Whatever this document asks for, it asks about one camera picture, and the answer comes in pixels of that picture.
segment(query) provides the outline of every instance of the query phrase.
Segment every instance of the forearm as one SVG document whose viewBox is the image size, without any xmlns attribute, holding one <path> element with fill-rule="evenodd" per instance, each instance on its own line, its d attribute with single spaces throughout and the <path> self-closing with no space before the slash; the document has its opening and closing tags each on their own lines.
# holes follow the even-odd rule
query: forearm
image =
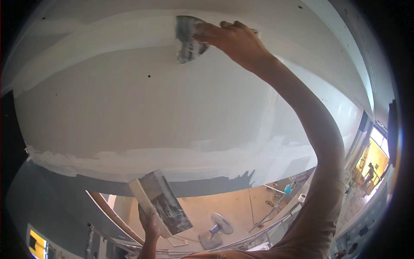
<svg viewBox="0 0 414 259">
<path fill-rule="evenodd" d="M 325 168 L 318 170 L 319 175 L 330 174 L 334 178 L 342 179 L 344 144 L 339 128 L 328 109 L 276 58 L 269 57 L 253 72 L 270 84 L 298 115 L 316 153 L 318 165 Z"/>
<path fill-rule="evenodd" d="M 138 259 L 155 259 L 157 240 L 145 240 Z"/>
</svg>

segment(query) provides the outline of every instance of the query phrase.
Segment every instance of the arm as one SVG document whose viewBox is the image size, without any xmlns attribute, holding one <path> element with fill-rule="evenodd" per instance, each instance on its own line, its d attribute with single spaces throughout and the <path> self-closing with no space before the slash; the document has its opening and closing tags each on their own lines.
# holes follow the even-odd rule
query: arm
<svg viewBox="0 0 414 259">
<path fill-rule="evenodd" d="M 318 158 L 315 178 L 342 179 L 344 143 L 333 117 L 323 103 L 286 66 L 275 58 L 244 24 L 221 22 L 221 28 L 200 24 L 196 40 L 226 53 L 239 65 L 271 85 L 294 109 Z"/>
<path fill-rule="evenodd" d="M 160 236 L 160 230 L 155 223 L 155 211 L 151 210 L 151 214 L 147 216 L 141 206 L 138 204 L 140 212 L 140 221 L 145 231 L 145 243 L 138 259 L 155 259 L 156 242 Z"/>
</svg>

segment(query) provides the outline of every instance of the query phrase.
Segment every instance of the yellow wall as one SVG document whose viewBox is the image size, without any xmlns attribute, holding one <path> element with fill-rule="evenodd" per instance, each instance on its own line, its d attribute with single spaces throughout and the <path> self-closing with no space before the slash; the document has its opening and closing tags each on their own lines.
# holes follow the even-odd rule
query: yellow wall
<svg viewBox="0 0 414 259">
<path fill-rule="evenodd" d="M 388 157 L 384 154 L 384 152 L 381 150 L 381 148 L 373 141 L 371 138 L 369 139 L 369 143 L 371 144 L 368 151 L 368 156 L 365 162 L 365 168 L 362 169 L 362 176 L 365 177 L 368 174 L 368 164 L 371 162 L 374 166 L 378 164 L 378 169 L 375 170 L 377 175 L 381 177 L 385 169 L 388 165 Z"/>
<path fill-rule="evenodd" d="M 34 239 L 36 239 L 36 245 L 34 246 L 36 250 L 33 250 L 31 247 L 29 247 L 30 252 L 37 258 L 43 259 L 43 255 L 45 252 L 45 240 L 41 238 L 39 235 L 37 235 L 33 230 L 30 230 L 30 235 L 34 237 Z"/>
</svg>

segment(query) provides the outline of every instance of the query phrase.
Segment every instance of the hand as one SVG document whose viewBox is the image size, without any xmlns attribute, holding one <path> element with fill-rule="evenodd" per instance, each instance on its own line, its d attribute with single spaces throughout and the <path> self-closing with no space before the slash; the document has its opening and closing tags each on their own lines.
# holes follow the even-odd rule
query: hand
<svg viewBox="0 0 414 259">
<path fill-rule="evenodd" d="M 196 28 L 201 34 L 194 34 L 193 38 L 216 46 L 253 73 L 265 68 L 268 61 L 276 59 L 252 30 L 241 22 L 230 24 L 222 21 L 220 26 L 221 28 L 210 23 L 197 24 Z"/>
<path fill-rule="evenodd" d="M 138 211 L 140 213 L 140 221 L 142 228 L 145 231 L 146 241 L 157 241 L 160 236 L 160 229 L 155 223 L 155 210 L 151 208 L 149 215 L 147 215 L 142 207 L 138 204 Z"/>
</svg>

